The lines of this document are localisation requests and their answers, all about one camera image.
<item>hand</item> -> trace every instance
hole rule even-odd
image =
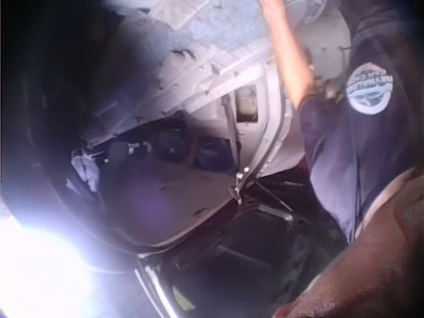
[[[286,20],[286,0],[260,0],[268,23],[275,20]]]

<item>short sleeve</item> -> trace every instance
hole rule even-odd
[[[300,103],[300,129],[310,170],[323,149],[325,137],[335,127],[338,110],[334,101],[319,95],[308,95]]]

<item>cloth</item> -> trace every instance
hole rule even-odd
[[[312,95],[299,108],[315,193],[350,242],[375,198],[422,159],[416,28],[390,1],[372,2],[355,1],[356,14],[374,14],[355,25],[343,100]]]

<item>raised arm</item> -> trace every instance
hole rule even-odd
[[[305,96],[316,94],[313,74],[305,53],[288,24],[284,0],[261,0],[261,2],[271,30],[280,76],[286,85],[291,102],[298,109]]]

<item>shoulder patch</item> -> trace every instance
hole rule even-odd
[[[366,63],[355,69],[346,86],[350,106],[367,115],[375,115],[386,109],[392,91],[393,76],[373,63]]]

